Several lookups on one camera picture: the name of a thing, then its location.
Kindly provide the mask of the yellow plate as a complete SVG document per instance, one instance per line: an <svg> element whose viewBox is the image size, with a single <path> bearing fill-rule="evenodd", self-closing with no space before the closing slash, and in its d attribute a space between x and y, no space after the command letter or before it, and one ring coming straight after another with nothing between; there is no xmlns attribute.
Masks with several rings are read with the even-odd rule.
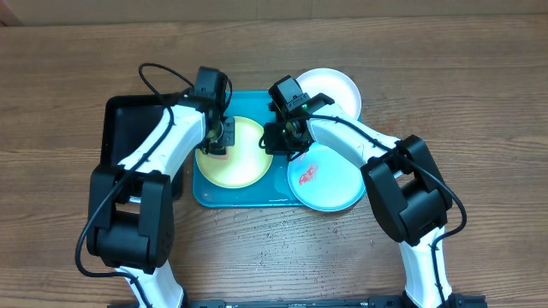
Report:
<svg viewBox="0 0 548 308"><path fill-rule="evenodd" d="M243 188L258 181L269 169L272 155L259 147L264 129L256 121L235 117L235 145L226 148L224 156L195 151L202 175L223 188Z"/></svg>

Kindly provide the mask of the light blue plate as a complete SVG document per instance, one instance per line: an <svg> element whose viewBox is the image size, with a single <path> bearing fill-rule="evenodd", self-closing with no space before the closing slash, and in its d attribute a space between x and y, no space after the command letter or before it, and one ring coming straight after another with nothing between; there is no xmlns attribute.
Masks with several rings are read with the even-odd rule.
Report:
<svg viewBox="0 0 548 308"><path fill-rule="evenodd" d="M317 143L289 162L287 176L292 193L313 210L345 210L366 193L358 168L331 148Z"/></svg>

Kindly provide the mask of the green orange sponge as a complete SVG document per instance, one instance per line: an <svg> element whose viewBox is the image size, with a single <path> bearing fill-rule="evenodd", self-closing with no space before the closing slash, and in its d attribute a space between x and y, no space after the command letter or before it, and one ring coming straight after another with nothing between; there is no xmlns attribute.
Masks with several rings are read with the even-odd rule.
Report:
<svg viewBox="0 0 548 308"><path fill-rule="evenodd" d="M221 151L210 151L207 156L211 159L226 161L229 159L228 151L226 149Z"/></svg>

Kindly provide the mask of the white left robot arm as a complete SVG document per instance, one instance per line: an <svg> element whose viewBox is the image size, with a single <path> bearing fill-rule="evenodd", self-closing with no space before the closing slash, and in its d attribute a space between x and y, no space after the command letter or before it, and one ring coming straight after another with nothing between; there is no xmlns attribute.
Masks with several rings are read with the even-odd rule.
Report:
<svg viewBox="0 0 548 308"><path fill-rule="evenodd" d="M168 261L175 237L173 202L179 198L188 154L222 138L226 103L197 98L114 97L108 101L99 165L92 172L82 251L122 277L138 307L183 307L187 296Z"/></svg>

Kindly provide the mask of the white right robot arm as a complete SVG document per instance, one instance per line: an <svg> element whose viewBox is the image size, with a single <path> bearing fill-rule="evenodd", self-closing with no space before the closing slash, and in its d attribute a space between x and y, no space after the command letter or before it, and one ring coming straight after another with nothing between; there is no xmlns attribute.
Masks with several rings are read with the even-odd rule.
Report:
<svg viewBox="0 0 548 308"><path fill-rule="evenodd" d="M260 147L294 158L313 144L325 145L359 168L376 221L400 246L406 303L451 306L443 241L460 231L445 225L448 211L462 202L445 184L426 143L415 135L399 140L378 133L323 101L293 109L270 103L269 109L276 119L265 124Z"/></svg>

